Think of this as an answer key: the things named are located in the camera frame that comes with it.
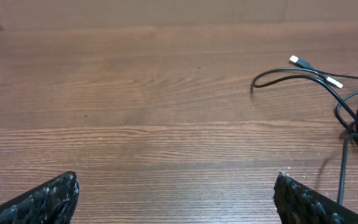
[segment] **usb connector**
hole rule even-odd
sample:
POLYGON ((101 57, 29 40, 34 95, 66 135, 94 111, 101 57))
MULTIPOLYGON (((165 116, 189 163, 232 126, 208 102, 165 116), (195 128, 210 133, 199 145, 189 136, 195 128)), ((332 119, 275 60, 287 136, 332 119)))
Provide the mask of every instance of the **usb connector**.
POLYGON ((303 59, 300 59, 295 55, 292 55, 290 57, 290 61, 297 67, 307 68, 307 69, 314 69, 307 61, 305 61, 303 59))
POLYGON ((328 84, 338 87, 338 88, 342 88, 343 84, 338 82, 337 80, 331 78, 331 77, 327 77, 326 81, 328 82, 328 84))

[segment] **wood grain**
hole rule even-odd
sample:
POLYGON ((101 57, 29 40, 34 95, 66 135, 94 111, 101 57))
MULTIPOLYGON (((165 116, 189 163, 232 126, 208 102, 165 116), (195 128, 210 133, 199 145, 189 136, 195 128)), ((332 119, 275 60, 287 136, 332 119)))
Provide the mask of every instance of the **wood grain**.
POLYGON ((358 75, 358 22, 0 32, 0 203, 66 170, 74 223, 280 223, 279 169, 335 199, 335 99, 303 80, 249 93, 292 54, 358 75))

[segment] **wall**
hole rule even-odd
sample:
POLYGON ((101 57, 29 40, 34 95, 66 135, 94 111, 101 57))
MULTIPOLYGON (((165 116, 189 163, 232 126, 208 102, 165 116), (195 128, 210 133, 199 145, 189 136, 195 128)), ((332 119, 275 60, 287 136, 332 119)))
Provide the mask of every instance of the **wall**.
POLYGON ((358 0, 0 0, 4 30, 358 19, 358 0))

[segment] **black textured object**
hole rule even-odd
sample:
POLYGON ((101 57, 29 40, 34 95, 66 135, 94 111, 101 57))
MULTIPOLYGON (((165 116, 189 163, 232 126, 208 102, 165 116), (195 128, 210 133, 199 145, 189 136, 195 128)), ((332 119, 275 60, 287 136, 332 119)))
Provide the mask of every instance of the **black textured object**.
POLYGON ((358 224, 358 214, 280 173, 274 203, 283 224, 358 224))
POLYGON ((0 205, 0 223, 70 223, 79 192, 75 172, 65 172, 0 205))

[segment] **black cable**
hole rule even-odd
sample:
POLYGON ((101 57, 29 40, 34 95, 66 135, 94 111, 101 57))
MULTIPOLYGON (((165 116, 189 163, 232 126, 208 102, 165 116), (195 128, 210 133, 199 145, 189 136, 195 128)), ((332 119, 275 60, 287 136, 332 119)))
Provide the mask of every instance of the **black cable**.
POLYGON ((282 82, 282 81, 294 79, 294 78, 305 78, 305 79, 308 79, 308 80, 318 83, 319 85, 324 87, 328 92, 330 92, 330 94, 332 94, 333 97, 335 97, 335 99, 338 101, 338 104, 334 109, 335 117, 346 128, 346 131, 348 133, 348 137, 344 140, 343 149, 342 149, 341 173, 339 176, 339 187, 338 187, 338 196, 337 196, 337 203, 342 204, 343 195, 344 195, 345 174, 346 174, 347 148, 348 148, 350 140, 355 140, 355 142, 358 143, 358 109, 357 109, 357 113, 353 112, 350 109, 349 105, 347 105, 347 103, 345 101, 348 100, 349 98, 352 98, 353 96, 358 95, 358 91, 355 93, 352 93, 342 99, 330 87, 330 85, 331 85, 331 86, 336 86, 338 88, 342 88, 342 84, 339 83, 338 81, 334 80, 333 78, 328 77, 327 75, 335 76, 335 77, 343 77, 343 78, 353 78, 353 79, 358 79, 358 77, 353 77, 350 75, 337 75, 337 74, 333 74, 333 73, 316 70, 308 62, 306 62, 296 56, 292 56, 290 60, 296 66, 298 66, 300 68, 278 68, 278 69, 273 69, 273 70, 269 70, 264 73, 261 73, 260 75, 256 76, 253 79, 252 84, 251 84, 251 92, 252 92, 253 88, 262 88, 262 87, 270 86, 270 85, 276 84, 278 82, 282 82), (257 80, 264 77, 265 75, 268 75, 271 73, 277 73, 277 72, 291 72, 291 71, 307 72, 307 73, 310 73, 313 75, 317 75, 318 77, 315 77, 312 75, 289 75, 289 76, 286 76, 283 78, 278 78, 276 80, 273 80, 273 81, 270 81, 270 82, 267 82, 264 84, 259 84, 259 85, 256 84, 257 80), (353 122, 351 122, 349 124, 347 122, 345 122, 345 120, 342 118, 342 116, 340 114, 341 106, 352 116, 353 122))

